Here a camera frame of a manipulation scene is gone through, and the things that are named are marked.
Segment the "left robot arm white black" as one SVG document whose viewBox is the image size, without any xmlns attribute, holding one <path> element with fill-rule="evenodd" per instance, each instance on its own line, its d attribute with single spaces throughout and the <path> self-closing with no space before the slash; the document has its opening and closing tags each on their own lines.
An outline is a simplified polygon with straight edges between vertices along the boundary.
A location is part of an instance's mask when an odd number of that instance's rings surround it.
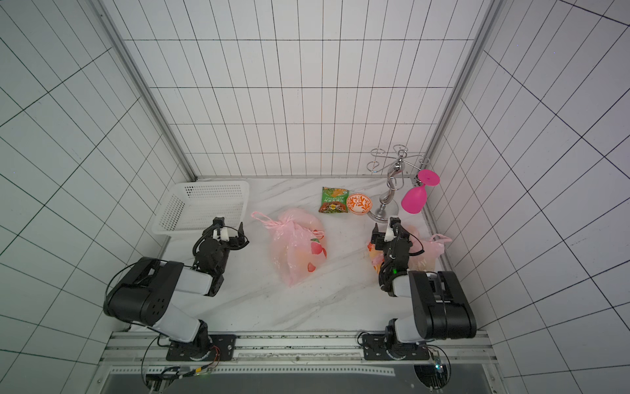
<svg viewBox="0 0 630 394">
<path fill-rule="evenodd" d="M 229 227 L 225 218 L 216 217 L 193 246 L 193 264 L 148 257 L 139 259 L 106 291 L 103 312 L 206 352 L 211 348 L 208 325 L 187 315 L 172 299 L 177 293 L 216 296 L 224 282 L 231 252 L 240 251 L 248 244 L 242 225 Z"/>
</svg>

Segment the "magenta plastic wine glass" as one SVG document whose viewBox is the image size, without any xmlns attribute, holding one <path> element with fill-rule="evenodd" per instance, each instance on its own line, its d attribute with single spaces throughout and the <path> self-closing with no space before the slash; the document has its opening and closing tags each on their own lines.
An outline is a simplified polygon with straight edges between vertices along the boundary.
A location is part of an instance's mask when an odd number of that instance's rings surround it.
<svg viewBox="0 0 630 394">
<path fill-rule="evenodd" d="M 401 201 L 401 207 L 407 213 L 418 214 L 423 210 L 428 200 L 426 188 L 439 185 L 441 179 L 435 172 L 423 169 L 412 178 L 412 181 L 413 188 L 406 193 Z"/>
</svg>

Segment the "white plastic basket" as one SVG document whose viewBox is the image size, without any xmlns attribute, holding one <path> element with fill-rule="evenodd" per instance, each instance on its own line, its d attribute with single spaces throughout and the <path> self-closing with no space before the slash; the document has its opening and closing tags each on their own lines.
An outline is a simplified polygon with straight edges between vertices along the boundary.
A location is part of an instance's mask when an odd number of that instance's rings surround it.
<svg viewBox="0 0 630 394">
<path fill-rule="evenodd" d="M 244 220 L 249 201 L 245 181 L 187 182 L 174 185 L 162 197 L 152 233 L 162 236 L 199 235 L 214 218 L 236 228 Z"/>
</svg>

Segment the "pink plastic bag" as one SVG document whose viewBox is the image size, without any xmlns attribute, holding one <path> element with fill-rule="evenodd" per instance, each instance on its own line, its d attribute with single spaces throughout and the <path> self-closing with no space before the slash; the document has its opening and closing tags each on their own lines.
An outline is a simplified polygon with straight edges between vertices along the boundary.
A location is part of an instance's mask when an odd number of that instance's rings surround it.
<svg viewBox="0 0 630 394">
<path fill-rule="evenodd" d="M 289 208 L 276 220 L 259 212 L 251 217 L 269 230 L 270 256 L 283 282 L 303 282 L 326 262 L 327 239 L 322 222 L 300 208 Z"/>
<path fill-rule="evenodd" d="M 446 244 L 451 241 L 452 239 L 441 234 L 435 234 L 428 240 L 413 240 L 413 246 L 410 252 L 416 253 L 417 251 L 424 249 L 424 253 L 417 256 L 410 256 L 409 269 L 412 271 L 435 271 L 436 261 L 442 254 L 444 254 Z M 372 267 L 378 274 L 382 264 L 384 263 L 383 251 L 378 251 L 373 243 L 369 243 L 367 245 L 367 250 L 369 258 L 371 259 Z"/>
</svg>

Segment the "green snack packet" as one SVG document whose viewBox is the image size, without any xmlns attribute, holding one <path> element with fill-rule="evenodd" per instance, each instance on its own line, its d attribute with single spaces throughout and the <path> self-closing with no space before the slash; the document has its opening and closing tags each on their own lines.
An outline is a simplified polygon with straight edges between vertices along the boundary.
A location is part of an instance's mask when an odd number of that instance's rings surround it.
<svg viewBox="0 0 630 394">
<path fill-rule="evenodd" d="M 349 191 L 342 188 L 323 187 L 319 213 L 348 213 Z"/>
</svg>

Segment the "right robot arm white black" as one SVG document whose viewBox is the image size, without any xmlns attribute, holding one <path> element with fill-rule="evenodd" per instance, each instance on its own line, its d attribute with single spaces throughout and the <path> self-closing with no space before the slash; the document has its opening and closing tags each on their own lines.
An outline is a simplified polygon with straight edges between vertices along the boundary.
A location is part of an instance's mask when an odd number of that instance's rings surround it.
<svg viewBox="0 0 630 394">
<path fill-rule="evenodd" d="M 388 219 L 385 231 L 372 230 L 368 251 L 380 289 L 391 297 L 410 299 L 412 306 L 411 315 L 388 323 L 384 339 L 388 351 L 476 335 L 476 318 L 456 274 L 436 269 L 449 242 L 441 234 L 422 240 L 396 216 Z"/>
</svg>

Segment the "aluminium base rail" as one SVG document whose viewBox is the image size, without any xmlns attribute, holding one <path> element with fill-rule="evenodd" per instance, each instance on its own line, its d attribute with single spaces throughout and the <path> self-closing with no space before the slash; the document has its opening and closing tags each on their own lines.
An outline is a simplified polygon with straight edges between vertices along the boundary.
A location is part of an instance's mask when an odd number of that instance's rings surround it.
<svg viewBox="0 0 630 394">
<path fill-rule="evenodd" d="M 201 361 L 171 351 L 153 333 L 114 333 L 98 364 L 109 374 L 341 373 L 391 375 L 400 365 L 497 364 L 486 333 L 472 339 L 430 341 L 387 350 L 384 336 L 351 331 L 213 333 L 213 349 Z"/>
</svg>

